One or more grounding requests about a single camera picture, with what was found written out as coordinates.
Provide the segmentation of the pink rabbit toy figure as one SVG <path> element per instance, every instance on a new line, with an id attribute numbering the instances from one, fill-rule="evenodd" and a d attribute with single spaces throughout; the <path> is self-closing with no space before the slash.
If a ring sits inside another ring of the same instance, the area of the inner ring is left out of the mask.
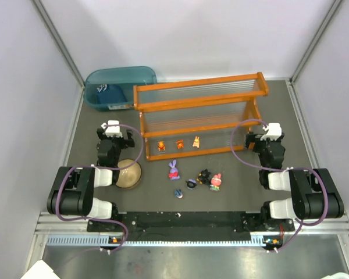
<path id="1" fill-rule="evenodd" d="M 222 183 L 222 179 L 221 179 L 221 174 L 215 174 L 212 178 L 211 178 L 211 182 L 210 182 L 210 190 L 211 191 L 219 191 L 219 187 Z"/>

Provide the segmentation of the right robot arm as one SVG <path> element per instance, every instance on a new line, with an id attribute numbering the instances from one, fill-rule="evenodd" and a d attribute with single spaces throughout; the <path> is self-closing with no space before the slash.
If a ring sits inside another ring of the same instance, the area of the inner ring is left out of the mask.
<path id="1" fill-rule="evenodd" d="M 263 138 L 263 134 L 249 132 L 245 138 L 245 147 L 253 146 L 258 154 L 261 169 L 259 182 L 265 188 L 275 191 L 287 191 L 291 197 L 265 202 L 261 213 L 266 219 L 320 219 L 325 209 L 330 219 L 340 218 L 344 214 L 344 203 L 335 183 L 326 168 L 307 170 L 283 170 L 285 147 L 283 135 L 278 139 Z"/>

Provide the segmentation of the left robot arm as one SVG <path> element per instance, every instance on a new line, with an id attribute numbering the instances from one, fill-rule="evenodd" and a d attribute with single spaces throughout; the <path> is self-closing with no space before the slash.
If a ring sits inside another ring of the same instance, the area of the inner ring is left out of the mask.
<path id="1" fill-rule="evenodd" d="M 134 165 L 134 160 L 125 167 L 119 167 L 123 149 L 134 148 L 133 132 L 130 126 L 125 137 L 117 122 L 104 123 L 97 128 L 97 163 L 91 166 L 65 167 L 58 169 L 47 199 L 47 211 L 64 220 L 100 219 L 111 220 L 117 212 L 116 205 L 94 197 L 94 189 L 115 185 L 120 172 Z"/>

